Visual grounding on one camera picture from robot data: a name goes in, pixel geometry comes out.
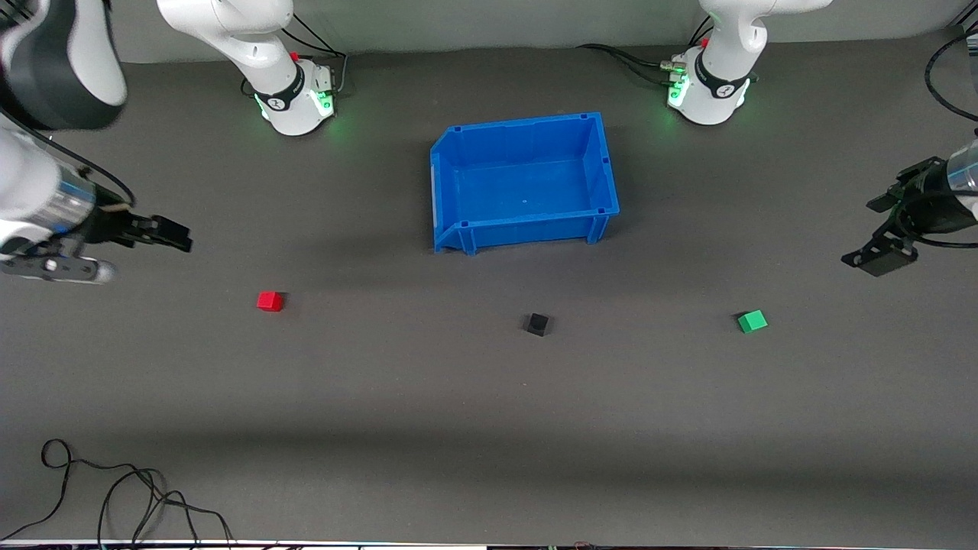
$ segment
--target blue plastic bin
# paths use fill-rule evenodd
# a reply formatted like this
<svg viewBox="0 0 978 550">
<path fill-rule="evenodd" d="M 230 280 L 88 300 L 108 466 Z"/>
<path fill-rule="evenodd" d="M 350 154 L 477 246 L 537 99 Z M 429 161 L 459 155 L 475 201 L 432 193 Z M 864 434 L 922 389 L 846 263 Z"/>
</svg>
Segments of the blue plastic bin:
<svg viewBox="0 0 978 550">
<path fill-rule="evenodd" d="M 579 239 L 619 212 L 599 113 L 449 128 L 431 148 L 434 249 Z"/>
</svg>

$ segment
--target gray table surface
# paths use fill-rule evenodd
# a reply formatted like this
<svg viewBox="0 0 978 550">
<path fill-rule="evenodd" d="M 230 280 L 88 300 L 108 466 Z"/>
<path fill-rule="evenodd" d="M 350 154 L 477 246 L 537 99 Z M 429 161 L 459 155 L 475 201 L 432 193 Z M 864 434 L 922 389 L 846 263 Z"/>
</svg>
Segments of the gray table surface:
<svg viewBox="0 0 978 550">
<path fill-rule="evenodd" d="M 712 128 L 583 50 L 358 57 L 297 139 L 230 64 L 127 67 L 119 123 L 61 139 L 197 243 L 93 248 L 104 287 L 0 281 L 2 530 L 54 502 L 59 436 L 240 538 L 974 548 L 978 253 L 839 262 L 882 221 L 866 200 L 971 138 L 922 83 L 947 36 L 774 45 Z M 963 48 L 936 73 L 978 104 Z M 603 242 L 432 252 L 446 127 L 584 111 L 622 205 Z M 744 336 L 753 308 L 771 327 Z M 113 479 L 78 471 L 23 537 L 94 536 Z M 143 503 L 121 490 L 109 535 Z"/>
</svg>

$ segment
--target red cube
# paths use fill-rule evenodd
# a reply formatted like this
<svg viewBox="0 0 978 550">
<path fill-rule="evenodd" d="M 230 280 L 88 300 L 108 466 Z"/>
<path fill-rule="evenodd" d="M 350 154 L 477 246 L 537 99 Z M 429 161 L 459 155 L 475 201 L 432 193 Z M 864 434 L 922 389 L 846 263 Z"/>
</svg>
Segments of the red cube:
<svg viewBox="0 0 978 550">
<path fill-rule="evenodd" d="M 282 311 L 286 298 L 279 293 L 264 292 L 258 295 L 258 309 L 263 311 Z"/>
</svg>

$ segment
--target wall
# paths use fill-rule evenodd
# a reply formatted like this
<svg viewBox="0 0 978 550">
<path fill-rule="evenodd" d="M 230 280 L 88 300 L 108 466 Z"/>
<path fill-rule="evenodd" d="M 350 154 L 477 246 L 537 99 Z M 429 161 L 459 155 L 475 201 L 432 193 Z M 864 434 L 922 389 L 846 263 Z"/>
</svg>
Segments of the wall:
<svg viewBox="0 0 978 550">
<path fill-rule="evenodd" d="M 113 4 L 123 61 L 221 59 L 169 28 L 156 2 Z M 836 0 L 811 14 L 770 18 L 768 26 L 777 42 L 904 37 L 944 26 L 966 4 L 968 0 Z M 296 0 L 295 11 L 334 47 L 354 53 L 555 48 L 585 42 L 679 44 L 703 17 L 694 0 Z"/>
</svg>

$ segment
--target cable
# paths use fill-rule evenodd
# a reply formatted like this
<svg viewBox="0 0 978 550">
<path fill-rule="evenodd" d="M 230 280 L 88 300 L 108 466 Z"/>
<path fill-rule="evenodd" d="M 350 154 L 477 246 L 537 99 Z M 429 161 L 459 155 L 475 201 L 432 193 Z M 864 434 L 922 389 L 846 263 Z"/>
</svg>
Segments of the cable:
<svg viewBox="0 0 978 550">
<path fill-rule="evenodd" d="M 972 15 L 974 15 L 975 12 L 978 12 L 978 3 L 974 3 L 974 4 L 975 5 L 972 6 L 971 9 L 968 10 L 966 14 L 964 14 L 961 17 L 957 18 L 957 23 L 955 23 L 955 24 L 964 24 L 964 22 L 968 21 L 968 18 L 970 18 Z"/>
<path fill-rule="evenodd" d="M 72 151 L 71 149 L 65 147 L 64 145 L 62 145 L 62 144 L 54 141 L 53 139 L 48 139 L 48 138 L 44 137 L 40 132 L 38 132 L 37 130 L 31 128 L 30 126 L 24 124 L 19 119 L 17 119 L 15 116 L 13 116 L 10 113 L 8 113 L 7 110 L 4 109 L 3 107 L 0 107 L 0 115 L 4 115 L 7 118 L 9 118 L 21 130 L 23 130 L 23 131 L 27 132 L 28 134 L 30 134 L 31 136 L 33 136 L 33 138 L 36 139 L 37 141 L 39 141 L 40 143 L 43 143 L 43 144 L 46 144 L 46 145 L 50 145 L 51 147 L 53 147 L 56 150 L 60 151 L 62 154 L 68 155 L 72 159 L 74 159 L 74 160 L 76 160 L 78 162 L 81 162 L 83 165 L 88 166 L 88 167 L 92 168 L 93 170 L 99 172 L 100 174 L 106 176 L 109 179 L 109 181 L 111 181 L 112 183 L 114 183 L 115 186 L 118 187 L 122 191 L 122 193 L 125 194 L 126 198 L 128 199 L 129 206 L 132 207 L 132 208 L 135 208 L 136 207 L 136 194 L 133 193 L 131 189 L 129 189 L 129 186 L 128 185 L 122 183 L 122 180 L 120 180 L 119 178 L 115 177 L 111 172 L 109 172 L 108 170 L 106 170 L 106 169 L 102 168 L 101 166 L 95 164 L 94 162 L 92 162 L 92 161 L 84 158 L 82 155 L 79 155 L 78 153 Z"/>
<path fill-rule="evenodd" d="M 307 48 L 312 48 L 313 50 L 316 50 L 317 52 L 323 52 L 323 53 L 327 53 L 327 54 L 333 54 L 333 55 L 335 55 L 337 57 L 342 57 L 342 55 L 339 52 L 336 52 L 336 51 L 333 51 L 333 50 L 327 50 L 325 48 L 321 48 L 319 46 L 314 46 L 314 45 L 310 44 L 309 42 L 306 42 L 305 40 L 303 40 L 303 39 L 299 38 L 298 36 L 295 36 L 294 34 L 292 34 L 291 32 L 289 32 L 288 29 L 283 28 L 282 29 L 282 32 L 284 32 L 287 37 L 291 38 L 292 40 L 295 40 L 296 42 L 298 42 L 299 44 L 302 44 L 303 46 L 305 46 Z"/>
<path fill-rule="evenodd" d="M 632 64 L 636 64 L 636 65 L 639 65 L 641 67 L 658 69 L 659 68 L 659 64 L 658 63 L 652 63 L 652 62 L 646 61 L 644 59 L 637 58 L 637 57 L 633 56 L 632 54 L 629 54 L 628 52 L 619 50 L 618 48 L 614 48 L 612 46 L 606 46 L 604 44 L 582 44 L 582 45 L 578 46 L 578 48 L 583 48 L 583 49 L 587 49 L 587 50 L 598 50 L 598 51 L 607 53 L 611 57 L 613 57 L 614 59 L 616 59 L 619 62 L 621 62 L 621 64 L 625 66 L 625 69 L 628 69 L 635 76 L 637 76 L 638 78 L 641 78 L 642 80 L 644 80 L 646 82 L 649 82 L 649 83 L 652 83 L 652 84 L 660 84 L 660 85 L 663 85 L 663 86 L 668 86 L 670 84 L 666 80 L 652 78 L 651 76 L 645 74 L 644 72 L 640 71 L 637 67 L 635 67 L 634 65 L 632 65 Z"/>
<path fill-rule="evenodd" d="M 978 249 L 978 243 L 951 243 L 948 241 L 934 241 L 928 239 L 917 231 L 909 230 L 904 224 L 902 217 L 904 212 L 907 211 L 908 206 L 927 199 L 945 199 L 947 197 L 978 197 L 978 191 L 927 191 L 925 193 L 921 193 L 909 201 L 901 203 L 900 206 L 894 210 L 893 216 L 896 220 L 897 228 L 906 234 L 911 240 L 921 243 L 922 245 L 930 245 L 931 247 L 937 247 L 939 249 Z"/>
<path fill-rule="evenodd" d="M 61 448 L 65 451 L 66 459 L 63 464 L 53 464 L 50 460 L 48 460 L 48 453 L 51 450 L 52 446 L 54 446 L 55 444 L 60 445 Z M 41 464 L 43 464 L 45 468 L 51 470 L 61 470 L 61 469 L 65 470 L 65 475 L 62 478 L 61 493 L 58 496 L 58 502 L 55 503 L 54 508 L 51 509 L 51 512 L 48 512 L 47 516 L 45 516 L 44 518 L 36 522 L 31 522 L 22 527 L 18 527 L 10 534 L 4 536 L 3 538 L 0 538 L 0 542 L 16 536 L 17 534 L 24 531 L 25 529 L 43 524 L 44 522 L 47 522 L 48 520 L 53 518 L 54 515 L 58 513 L 58 510 L 61 509 L 62 504 L 65 502 L 65 494 L 67 493 L 67 482 L 71 476 L 71 468 L 76 464 L 83 464 L 85 466 L 88 466 L 89 468 L 95 470 L 102 470 L 102 471 L 116 470 L 119 468 L 125 468 L 129 470 L 111 485 L 111 487 L 109 488 L 109 492 L 106 493 L 106 497 L 102 501 L 102 508 L 99 511 L 99 524 L 96 530 L 97 543 L 98 543 L 98 547 L 100 548 L 104 548 L 102 546 L 102 528 L 103 525 L 105 524 L 106 513 L 109 510 L 112 494 L 124 481 L 132 477 L 138 479 L 150 491 L 149 494 L 150 498 L 149 498 L 149 502 L 147 503 L 146 511 L 144 512 L 143 518 L 140 520 L 139 525 L 136 527 L 136 529 L 133 531 L 132 534 L 133 545 L 136 544 L 136 541 L 139 539 L 140 535 L 143 533 L 143 530 L 146 528 L 146 525 L 150 522 L 150 520 L 153 518 L 156 512 L 166 506 L 180 508 L 184 511 L 184 514 L 187 518 L 187 526 L 190 528 L 190 532 L 192 537 L 194 538 L 195 543 L 200 543 L 200 536 L 198 535 L 197 529 L 194 526 L 194 521 L 193 518 L 191 517 L 191 512 L 196 512 L 198 514 L 207 514 L 216 517 L 221 523 L 221 528 L 224 530 L 224 537 L 227 540 L 229 547 L 231 546 L 231 540 L 234 539 L 234 535 L 231 533 L 231 529 L 230 527 L 228 527 L 227 521 L 224 519 L 224 516 L 222 516 L 221 514 L 214 512 L 213 510 L 206 510 L 188 504 L 187 498 L 180 491 L 173 490 L 165 493 L 162 492 L 162 490 L 160 489 L 160 484 L 157 483 L 156 479 L 154 478 L 154 475 L 162 478 L 162 473 L 154 468 L 138 468 L 130 463 L 115 464 L 112 466 L 103 466 L 101 464 L 97 464 L 85 460 L 83 458 L 74 458 L 71 455 L 70 447 L 68 447 L 68 444 L 63 439 L 48 439 L 44 443 L 44 446 L 41 447 Z"/>
<path fill-rule="evenodd" d="M 699 26 L 696 28 L 696 30 L 692 32 L 692 38 L 689 39 L 690 46 L 696 43 L 696 36 L 699 34 L 701 30 L 703 30 L 703 28 L 706 26 L 707 23 L 709 23 L 709 21 L 710 21 L 710 16 L 706 16 L 706 19 L 703 20 L 703 23 L 700 23 Z"/>
<path fill-rule="evenodd" d="M 301 24 L 302 26 L 304 26 L 305 29 L 309 31 L 309 34 L 312 34 L 313 36 L 315 36 L 317 40 L 319 40 L 324 46 L 326 46 L 326 48 L 327 48 L 328 51 L 330 51 L 330 52 L 332 52 L 334 54 L 337 54 L 338 56 L 342 56 L 344 58 L 346 57 L 346 54 L 344 54 L 344 53 L 342 53 L 342 52 L 340 52 L 338 50 L 335 50 L 333 48 L 333 46 L 330 45 L 329 42 L 327 42 L 326 40 L 323 40 L 323 37 L 322 36 L 320 36 L 319 34 L 316 34 L 316 31 L 315 30 L 313 30 L 312 28 L 309 28 L 309 25 L 306 24 L 305 21 L 302 20 L 302 18 L 300 18 L 297 15 L 292 15 L 292 17 L 296 21 L 298 21 L 299 24 Z"/>
<path fill-rule="evenodd" d="M 615 57 L 625 58 L 636 65 L 641 65 L 642 67 L 651 67 L 653 69 L 659 68 L 658 63 L 653 63 L 651 61 L 647 61 L 642 58 L 637 58 L 632 54 L 626 52 L 625 50 L 615 48 L 614 46 L 608 46 L 605 44 L 581 44 L 580 46 L 578 46 L 578 48 L 584 48 L 586 50 L 600 50 L 602 52 L 611 54 L 612 56 Z"/>
<path fill-rule="evenodd" d="M 7 5 L 8 6 L 10 6 L 11 8 L 14 8 L 15 10 L 17 10 L 17 12 L 19 14 L 21 14 L 21 17 L 22 18 L 28 19 L 28 18 L 32 17 L 34 14 L 30 10 L 28 10 L 24 6 L 24 4 L 26 4 L 26 2 L 24 2 L 24 0 L 19 0 L 17 3 L 15 3 L 13 0 L 7 0 Z"/>
<path fill-rule="evenodd" d="M 350 56 L 343 56 L 343 71 L 339 76 L 340 78 L 342 78 L 342 80 L 339 82 L 339 86 L 336 87 L 335 93 L 337 94 L 343 91 L 343 88 L 346 87 L 346 67 L 349 64 L 350 64 Z"/>
<path fill-rule="evenodd" d="M 931 71 L 934 69 L 934 65 L 937 63 L 937 60 L 940 59 L 945 52 L 950 50 L 952 46 L 954 46 L 958 42 L 962 42 L 966 40 L 969 36 L 972 36 L 976 32 L 978 32 L 978 30 L 975 30 L 972 27 L 963 35 L 948 42 L 944 46 L 941 46 L 941 49 L 935 52 L 934 55 L 931 56 L 930 61 L 927 62 L 927 67 L 923 70 L 923 81 L 927 85 L 927 90 L 930 92 L 930 95 L 934 96 L 934 99 L 937 100 L 937 102 L 940 103 L 945 109 L 954 113 L 955 115 L 963 116 L 969 120 L 978 122 L 978 115 L 974 115 L 972 113 L 969 113 L 968 111 L 960 109 L 954 104 L 952 104 L 950 101 L 946 100 L 944 96 L 942 96 L 941 93 L 937 91 L 937 88 L 934 87 L 934 83 L 931 82 Z"/>
</svg>

